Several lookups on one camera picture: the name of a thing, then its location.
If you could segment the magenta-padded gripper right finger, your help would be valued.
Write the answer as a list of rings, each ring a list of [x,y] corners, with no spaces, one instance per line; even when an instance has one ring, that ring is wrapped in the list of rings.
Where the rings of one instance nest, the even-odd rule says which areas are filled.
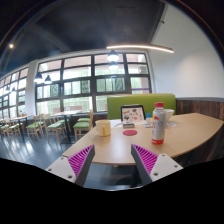
[[[135,160],[143,185],[157,181],[182,169],[182,166],[167,154],[157,155],[135,144],[131,145],[131,155]]]

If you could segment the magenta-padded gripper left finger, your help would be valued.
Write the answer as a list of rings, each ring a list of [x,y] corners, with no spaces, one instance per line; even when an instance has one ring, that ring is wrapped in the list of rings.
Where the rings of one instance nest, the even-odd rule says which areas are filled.
[[[59,157],[47,168],[47,171],[76,185],[83,186],[94,156],[95,147],[90,145],[69,157]]]

